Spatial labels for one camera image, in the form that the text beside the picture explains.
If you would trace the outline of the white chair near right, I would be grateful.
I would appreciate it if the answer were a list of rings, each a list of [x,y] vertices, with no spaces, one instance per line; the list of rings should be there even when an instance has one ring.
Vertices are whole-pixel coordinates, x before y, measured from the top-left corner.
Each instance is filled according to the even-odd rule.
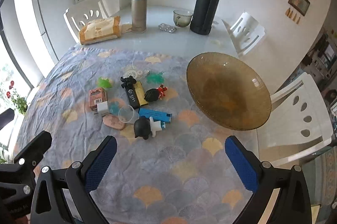
[[[268,121],[257,129],[259,159],[281,166],[299,161],[330,145],[333,129],[314,79],[302,73],[271,95]]]

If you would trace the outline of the yellow rectangular box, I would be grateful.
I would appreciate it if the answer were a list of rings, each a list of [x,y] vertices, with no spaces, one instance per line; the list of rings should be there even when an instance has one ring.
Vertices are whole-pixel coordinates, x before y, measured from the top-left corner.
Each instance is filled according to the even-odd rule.
[[[138,98],[138,102],[140,106],[148,105],[148,102],[144,98],[145,91],[143,89],[142,83],[137,81],[136,84],[134,84],[134,90],[136,93],[136,96]]]

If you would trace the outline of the pill blister pack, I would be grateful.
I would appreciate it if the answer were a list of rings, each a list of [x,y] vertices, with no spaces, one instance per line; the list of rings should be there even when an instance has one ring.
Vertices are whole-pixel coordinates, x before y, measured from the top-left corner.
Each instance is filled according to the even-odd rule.
[[[158,28],[159,28],[161,31],[163,31],[163,32],[165,32],[165,33],[170,33],[170,34],[175,33],[176,30],[177,30],[176,27],[173,27],[173,26],[171,26],[171,25],[164,24],[164,23],[160,24],[160,25],[158,26]]]

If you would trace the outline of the black rectangular box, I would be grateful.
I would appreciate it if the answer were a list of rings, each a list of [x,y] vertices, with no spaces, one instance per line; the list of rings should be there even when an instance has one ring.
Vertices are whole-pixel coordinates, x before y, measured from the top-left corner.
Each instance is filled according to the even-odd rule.
[[[126,95],[127,95],[130,106],[132,106],[134,110],[137,110],[138,108],[140,108],[140,103],[136,95],[134,86],[133,85],[126,86],[125,90],[126,90]]]

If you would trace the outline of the hanging wooden ornaments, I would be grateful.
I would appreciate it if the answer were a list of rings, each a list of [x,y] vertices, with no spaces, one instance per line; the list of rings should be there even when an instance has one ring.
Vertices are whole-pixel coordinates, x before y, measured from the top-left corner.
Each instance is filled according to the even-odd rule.
[[[288,8],[285,16],[295,22],[297,25],[300,23],[301,15],[293,8]]]

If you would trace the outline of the green frog toy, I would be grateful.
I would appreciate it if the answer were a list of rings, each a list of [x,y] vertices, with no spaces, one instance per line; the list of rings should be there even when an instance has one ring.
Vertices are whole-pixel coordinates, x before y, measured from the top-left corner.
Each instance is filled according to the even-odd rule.
[[[110,89],[113,87],[114,85],[114,81],[109,79],[109,78],[98,78],[98,80],[96,81],[96,84],[98,87],[104,88],[106,89]]]

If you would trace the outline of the white chair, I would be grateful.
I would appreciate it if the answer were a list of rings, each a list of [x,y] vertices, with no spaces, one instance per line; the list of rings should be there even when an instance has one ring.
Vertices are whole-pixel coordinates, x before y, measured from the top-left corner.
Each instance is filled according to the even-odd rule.
[[[70,34],[79,43],[80,30],[90,21],[108,18],[102,0],[83,0],[68,8],[63,14]]]
[[[330,145],[333,129],[314,79],[302,73],[271,95],[268,121],[257,129],[259,159],[281,166],[299,161]]]
[[[231,26],[225,20],[222,22],[241,60],[266,39],[265,28],[248,12],[243,12]]]

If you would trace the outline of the clear plastic gear toy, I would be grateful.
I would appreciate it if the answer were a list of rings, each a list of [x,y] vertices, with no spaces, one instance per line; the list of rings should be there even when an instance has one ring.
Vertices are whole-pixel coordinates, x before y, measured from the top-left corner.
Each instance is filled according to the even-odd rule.
[[[126,66],[123,69],[123,77],[133,77],[135,80],[140,81],[147,77],[147,75],[150,73],[150,70],[148,69],[139,69],[137,67],[134,67],[132,65]]]

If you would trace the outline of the black dragon figurine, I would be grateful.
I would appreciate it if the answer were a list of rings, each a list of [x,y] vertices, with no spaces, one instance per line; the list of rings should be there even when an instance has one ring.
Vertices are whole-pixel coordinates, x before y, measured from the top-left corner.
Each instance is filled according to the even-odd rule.
[[[122,82],[121,86],[125,89],[132,89],[134,87],[134,84],[137,83],[136,79],[134,79],[132,76],[129,77],[121,77],[120,81]]]

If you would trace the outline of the red flower plant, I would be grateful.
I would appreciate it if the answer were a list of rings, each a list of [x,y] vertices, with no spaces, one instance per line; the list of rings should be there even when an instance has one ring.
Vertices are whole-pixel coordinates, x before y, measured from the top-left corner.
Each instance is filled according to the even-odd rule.
[[[25,97],[20,96],[14,85],[15,82],[11,80],[8,91],[4,91],[4,89],[1,88],[1,98],[11,101],[11,104],[15,107],[15,109],[20,114],[25,115],[28,109],[27,100]]]

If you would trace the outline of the green translucent splat toy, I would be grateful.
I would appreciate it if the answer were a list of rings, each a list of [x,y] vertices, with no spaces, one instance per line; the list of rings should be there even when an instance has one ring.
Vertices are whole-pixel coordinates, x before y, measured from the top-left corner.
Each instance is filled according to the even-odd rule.
[[[156,84],[156,85],[164,84],[163,71],[159,73],[155,73],[153,71],[149,72],[146,75],[146,82],[148,84]]]

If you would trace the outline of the blue rectangular box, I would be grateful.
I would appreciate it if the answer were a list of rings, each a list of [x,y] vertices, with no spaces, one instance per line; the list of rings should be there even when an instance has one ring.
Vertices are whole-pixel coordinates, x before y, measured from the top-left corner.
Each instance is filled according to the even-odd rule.
[[[164,123],[170,123],[172,119],[172,114],[169,114],[167,112],[150,110],[147,108],[140,108],[138,114],[140,117],[143,116],[147,119],[152,117],[154,121],[163,121]]]

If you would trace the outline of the patterned ginkgo tablecloth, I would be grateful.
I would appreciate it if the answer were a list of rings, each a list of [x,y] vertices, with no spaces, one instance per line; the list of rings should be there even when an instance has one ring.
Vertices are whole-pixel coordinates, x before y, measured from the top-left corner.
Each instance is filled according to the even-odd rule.
[[[225,154],[232,135],[205,117],[186,83],[187,58],[122,50],[71,48],[41,84],[26,112],[14,153],[41,131],[52,144],[37,165],[61,169],[83,160],[112,135],[117,153],[92,197],[110,223],[232,223],[251,193]],[[116,130],[89,107],[98,78],[114,81],[108,103],[125,106],[126,66],[163,71],[168,88],[150,108],[172,114],[156,137],[135,138],[131,124]]]

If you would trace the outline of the black-haired boy figurine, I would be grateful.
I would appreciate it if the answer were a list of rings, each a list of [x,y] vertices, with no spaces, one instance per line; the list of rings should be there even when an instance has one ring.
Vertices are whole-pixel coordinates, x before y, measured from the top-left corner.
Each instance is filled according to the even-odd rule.
[[[149,137],[156,137],[157,132],[166,128],[164,121],[155,121],[153,117],[146,118],[141,116],[134,123],[134,135],[135,138],[141,137],[147,140]]]

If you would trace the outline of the clear plastic cup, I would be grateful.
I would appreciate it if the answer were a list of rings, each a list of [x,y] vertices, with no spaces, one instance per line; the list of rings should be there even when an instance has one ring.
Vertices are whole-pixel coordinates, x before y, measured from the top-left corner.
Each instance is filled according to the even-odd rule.
[[[139,114],[132,106],[123,106],[118,112],[119,120],[124,124],[134,124],[139,119]]]

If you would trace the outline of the pink oval case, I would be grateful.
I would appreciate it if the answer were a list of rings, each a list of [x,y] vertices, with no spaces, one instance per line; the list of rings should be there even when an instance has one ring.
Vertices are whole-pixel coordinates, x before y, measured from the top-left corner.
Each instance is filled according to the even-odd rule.
[[[125,128],[126,124],[122,123],[122,121],[120,121],[120,119],[118,118],[118,116],[112,115],[112,114],[108,114],[105,115],[103,117],[103,123],[104,125],[116,129],[116,130],[122,130]]]

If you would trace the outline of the amber ribbed glass bowl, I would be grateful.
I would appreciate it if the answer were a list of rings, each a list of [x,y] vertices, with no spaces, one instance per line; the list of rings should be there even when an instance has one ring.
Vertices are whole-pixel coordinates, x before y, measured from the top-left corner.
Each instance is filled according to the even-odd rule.
[[[264,125],[271,114],[270,93],[243,61],[224,53],[201,53],[186,69],[189,92],[213,122],[236,131]]]

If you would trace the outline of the small glass cup bowl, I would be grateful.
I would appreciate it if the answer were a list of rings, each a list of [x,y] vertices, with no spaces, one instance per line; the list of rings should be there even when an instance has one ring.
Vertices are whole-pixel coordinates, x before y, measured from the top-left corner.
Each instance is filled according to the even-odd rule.
[[[179,28],[187,27],[193,17],[193,12],[185,9],[176,9],[173,11],[174,24]]]

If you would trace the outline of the white chair far right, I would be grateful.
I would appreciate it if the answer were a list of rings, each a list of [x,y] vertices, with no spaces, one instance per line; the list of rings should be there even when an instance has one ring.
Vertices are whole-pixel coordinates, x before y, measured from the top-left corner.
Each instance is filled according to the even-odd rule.
[[[266,39],[265,28],[248,12],[243,12],[231,26],[225,20],[222,22],[241,60]]]

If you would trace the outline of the beige cylindrical canister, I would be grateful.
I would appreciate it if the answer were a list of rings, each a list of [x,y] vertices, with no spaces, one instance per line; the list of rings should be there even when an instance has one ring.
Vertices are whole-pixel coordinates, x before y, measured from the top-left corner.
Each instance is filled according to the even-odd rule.
[[[143,33],[147,29],[147,0],[131,0],[132,31]]]

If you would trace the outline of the teal translucent splat toy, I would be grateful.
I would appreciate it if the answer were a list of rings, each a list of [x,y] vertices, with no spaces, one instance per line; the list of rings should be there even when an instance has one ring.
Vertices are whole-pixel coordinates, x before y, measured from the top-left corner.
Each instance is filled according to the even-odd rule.
[[[119,109],[120,109],[120,106],[119,106],[119,103],[118,103],[118,102],[112,102],[112,103],[109,105],[109,108],[108,108],[110,114],[115,115],[115,116],[118,115]]]

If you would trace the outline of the white chair far left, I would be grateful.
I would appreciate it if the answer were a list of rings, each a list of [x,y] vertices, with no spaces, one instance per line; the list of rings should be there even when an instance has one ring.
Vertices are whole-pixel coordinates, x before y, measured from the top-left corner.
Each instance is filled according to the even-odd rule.
[[[83,0],[68,8],[63,14],[70,34],[79,43],[80,30],[90,21],[108,18],[102,0]]]

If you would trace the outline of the black-haired red girl figurine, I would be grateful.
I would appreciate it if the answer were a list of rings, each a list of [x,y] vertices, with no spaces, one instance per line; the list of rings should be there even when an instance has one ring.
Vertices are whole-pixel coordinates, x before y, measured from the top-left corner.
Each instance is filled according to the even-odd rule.
[[[161,84],[158,88],[152,88],[145,92],[144,100],[148,103],[156,102],[157,100],[163,99],[165,97],[165,92],[168,90],[163,84]]]

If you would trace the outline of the white charger cube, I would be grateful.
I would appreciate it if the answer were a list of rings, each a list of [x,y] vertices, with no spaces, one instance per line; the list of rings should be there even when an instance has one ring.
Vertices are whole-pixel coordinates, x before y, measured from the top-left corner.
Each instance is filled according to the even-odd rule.
[[[108,109],[108,102],[101,102],[96,105],[96,113],[101,115],[101,116],[106,116],[108,115],[109,109]]]

